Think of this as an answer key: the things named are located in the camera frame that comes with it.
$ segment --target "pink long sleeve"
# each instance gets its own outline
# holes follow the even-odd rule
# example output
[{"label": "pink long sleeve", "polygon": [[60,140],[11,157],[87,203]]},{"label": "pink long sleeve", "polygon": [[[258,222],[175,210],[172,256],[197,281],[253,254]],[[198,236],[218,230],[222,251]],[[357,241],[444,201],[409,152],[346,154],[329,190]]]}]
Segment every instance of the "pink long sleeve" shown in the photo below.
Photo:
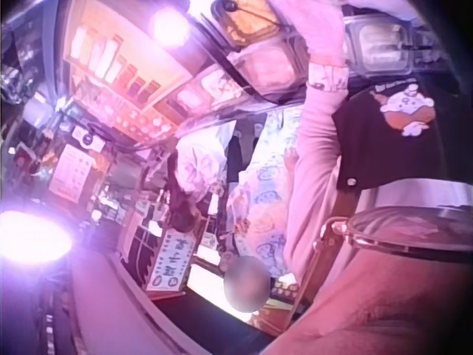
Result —
[{"label": "pink long sleeve", "polygon": [[313,242],[335,203],[340,148],[332,114],[346,96],[346,90],[323,92],[307,86],[285,246],[285,261],[298,282],[313,253]]}]

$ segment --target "skin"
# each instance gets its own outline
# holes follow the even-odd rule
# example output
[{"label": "skin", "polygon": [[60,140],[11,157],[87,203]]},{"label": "skin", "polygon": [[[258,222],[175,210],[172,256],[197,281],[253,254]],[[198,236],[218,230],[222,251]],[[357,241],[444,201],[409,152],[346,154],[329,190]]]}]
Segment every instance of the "skin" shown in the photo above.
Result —
[{"label": "skin", "polygon": [[360,250],[262,354],[435,354],[471,296],[472,276],[469,266]]}]

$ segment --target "menu board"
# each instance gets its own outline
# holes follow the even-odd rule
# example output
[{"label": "menu board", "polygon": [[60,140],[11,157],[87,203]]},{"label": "menu board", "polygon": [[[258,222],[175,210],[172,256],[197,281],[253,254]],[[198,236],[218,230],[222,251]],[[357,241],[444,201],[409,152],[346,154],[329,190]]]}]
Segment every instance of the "menu board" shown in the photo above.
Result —
[{"label": "menu board", "polygon": [[51,178],[50,191],[77,203],[94,162],[87,153],[67,144]]},{"label": "menu board", "polygon": [[147,291],[179,291],[194,253],[195,237],[168,229],[146,286]]}]

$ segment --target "poster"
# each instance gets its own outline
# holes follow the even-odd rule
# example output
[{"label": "poster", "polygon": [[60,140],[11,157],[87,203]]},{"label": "poster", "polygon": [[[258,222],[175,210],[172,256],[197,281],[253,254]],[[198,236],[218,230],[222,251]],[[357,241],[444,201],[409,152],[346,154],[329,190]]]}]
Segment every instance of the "poster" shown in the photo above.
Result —
[{"label": "poster", "polygon": [[67,144],[51,178],[50,191],[77,203],[94,162],[87,153]]},{"label": "poster", "polygon": [[194,253],[195,238],[192,234],[169,229],[163,238],[147,291],[179,291]]}]

